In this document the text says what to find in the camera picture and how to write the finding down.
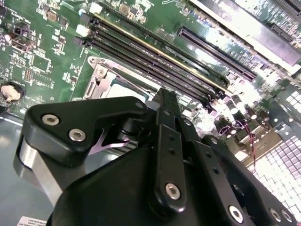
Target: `chip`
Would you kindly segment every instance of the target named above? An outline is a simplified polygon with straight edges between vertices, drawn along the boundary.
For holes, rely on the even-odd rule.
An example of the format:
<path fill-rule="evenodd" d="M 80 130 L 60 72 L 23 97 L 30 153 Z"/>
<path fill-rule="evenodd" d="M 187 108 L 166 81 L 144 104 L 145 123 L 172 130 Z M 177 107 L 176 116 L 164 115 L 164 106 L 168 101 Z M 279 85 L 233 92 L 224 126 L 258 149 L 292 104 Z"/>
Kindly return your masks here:
<path fill-rule="evenodd" d="M 138 10 L 136 8 L 131 8 L 131 13 L 136 15 L 138 13 Z"/>

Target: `electrolytic capacitor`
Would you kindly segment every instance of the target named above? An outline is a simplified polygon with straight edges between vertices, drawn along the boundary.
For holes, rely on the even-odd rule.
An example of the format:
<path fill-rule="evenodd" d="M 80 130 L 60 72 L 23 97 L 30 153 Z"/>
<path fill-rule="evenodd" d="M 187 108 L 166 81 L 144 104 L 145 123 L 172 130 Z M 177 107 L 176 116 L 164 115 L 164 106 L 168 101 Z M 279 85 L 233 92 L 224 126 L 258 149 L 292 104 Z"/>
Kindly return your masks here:
<path fill-rule="evenodd" d="M 260 117 L 262 118 L 262 120 L 264 120 L 264 121 L 268 121 L 268 120 L 269 120 L 269 115 L 268 115 L 268 113 L 266 113 L 265 111 L 261 111 L 261 112 L 259 113 L 259 115 L 260 115 Z"/>
<path fill-rule="evenodd" d="M 229 130 L 227 130 L 225 132 L 225 136 L 226 136 L 227 139 L 229 139 L 232 136 Z"/>
<path fill-rule="evenodd" d="M 245 116 L 240 111 L 233 115 L 233 117 L 236 121 L 239 121 L 242 124 L 245 124 L 246 122 Z"/>
<path fill-rule="evenodd" d="M 236 114 L 238 112 L 238 108 L 235 106 L 232 100 L 229 100 L 226 103 L 227 107 L 229 108 L 231 114 Z"/>
<path fill-rule="evenodd" d="M 246 111 L 249 114 L 251 119 L 253 119 L 253 120 L 257 119 L 257 115 L 256 115 L 255 111 L 252 108 L 247 107 Z"/>
<path fill-rule="evenodd" d="M 201 127 L 202 127 L 202 124 L 203 124 L 203 121 L 202 121 L 200 118 L 197 118 L 197 119 L 195 120 L 195 125 L 196 125 L 196 127 L 201 128 Z"/>
<path fill-rule="evenodd" d="M 244 108 L 244 103 L 242 102 L 242 100 L 239 98 L 238 95 L 233 95 L 232 100 L 233 100 L 233 102 L 234 102 L 234 104 L 236 105 L 237 108 L 239 108 L 239 109 Z"/>

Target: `perforated metal panel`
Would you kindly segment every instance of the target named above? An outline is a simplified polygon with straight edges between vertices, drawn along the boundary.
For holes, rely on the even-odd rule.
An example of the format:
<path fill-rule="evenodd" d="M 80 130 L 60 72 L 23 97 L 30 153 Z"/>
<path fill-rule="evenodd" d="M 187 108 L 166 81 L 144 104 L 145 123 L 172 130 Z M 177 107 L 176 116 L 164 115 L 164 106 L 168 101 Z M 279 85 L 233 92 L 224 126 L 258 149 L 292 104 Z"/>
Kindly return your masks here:
<path fill-rule="evenodd" d="M 254 175 L 301 221 L 301 141 L 296 136 L 260 158 Z"/>

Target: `pcie slot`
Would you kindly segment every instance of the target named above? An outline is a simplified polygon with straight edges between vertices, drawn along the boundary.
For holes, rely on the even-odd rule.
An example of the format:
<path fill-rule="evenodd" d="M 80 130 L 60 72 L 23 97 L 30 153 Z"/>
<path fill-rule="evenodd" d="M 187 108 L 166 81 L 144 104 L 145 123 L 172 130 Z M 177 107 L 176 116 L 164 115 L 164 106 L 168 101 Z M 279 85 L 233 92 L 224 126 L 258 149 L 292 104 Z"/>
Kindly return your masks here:
<path fill-rule="evenodd" d="M 194 32 L 190 31 L 185 26 L 181 27 L 178 36 L 202 50 L 219 63 L 226 65 L 229 69 L 244 77 L 246 80 L 253 81 L 256 78 L 256 74 L 249 71 L 246 67 L 232 59 L 230 56 L 220 52 L 216 47 L 212 46 L 206 40 L 198 37 Z"/>
<path fill-rule="evenodd" d="M 298 0 L 273 0 L 283 11 L 301 23 L 301 3 Z"/>

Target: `green circuit board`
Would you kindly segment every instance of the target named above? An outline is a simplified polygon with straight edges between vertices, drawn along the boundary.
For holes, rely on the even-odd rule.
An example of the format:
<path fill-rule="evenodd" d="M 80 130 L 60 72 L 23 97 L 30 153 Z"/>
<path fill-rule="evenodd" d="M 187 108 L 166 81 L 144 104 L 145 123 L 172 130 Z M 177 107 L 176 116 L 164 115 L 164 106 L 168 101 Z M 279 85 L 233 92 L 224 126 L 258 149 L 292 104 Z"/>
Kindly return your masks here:
<path fill-rule="evenodd" d="M 262 70 L 265 62 L 260 57 L 241 43 L 235 42 L 232 37 L 222 34 L 210 21 L 202 19 L 186 0 L 103 0 L 103 2 L 117 12 L 120 12 L 120 6 L 128 6 L 130 9 L 126 16 L 128 19 L 187 52 L 220 76 L 227 77 L 230 73 L 225 65 L 197 52 L 177 37 L 182 24 L 238 60 L 255 73 L 257 78 L 253 83 L 246 82 L 241 85 L 239 77 L 234 74 L 234 78 L 230 79 L 231 91 L 242 93 L 244 95 L 242 99 L 250 105 L 265 103 L 281 88 L 280 83 L 283 80 L 280 79 L 278 70 L 271 67 Z M 7 103 L 0 98 L 0 104 L 7 106 L 8 112 L 23 118 L 21 108 L 28 109 L 35 104 L 72 101 L 83 97 L 93 72 L 87 58 L 89 56 L 110 58 L 97 49 L 79 48 L 73 43 L 73 38 L 78 36 L 76 28 L 80 23 L 80 12 L 88 12 L 91 3 L 92 0 L 0 0 L 0 4 L 7 9 L 6 15 L 0 17 L 0 35 L 3 37 L 14 24 L 25 22 L 30 25 L 31 39 L 36 46 L 32 51 L 22 53 L 3 38 L 0 40 L 0 82 L 13 81 L 21 85 L 26 92 L 24 98 L 14 103 Z M 52 12 L 51 15 L 47 15 L 45 6 Z M 268 12 L 262 10 L 260 17 L 267 18 L 266 14 Z M 105 11 L 100 15 L 122 26 L 114 15 Z M 271 16 L 275 19 L 280 17 L 278 14 L 271 14 L 270 19 Z M 294 33 L 295 42 L 299 42 L 297 37 L 300 28 L 296 28 L 293 21 L 290 23 L 289 32 Z M 155 47 L 158 45 L 147 36 L 140 35 L 139 38 Z M 192 107 L 196 105 L 197 103 L 193 102 L 188 104 Z"/>

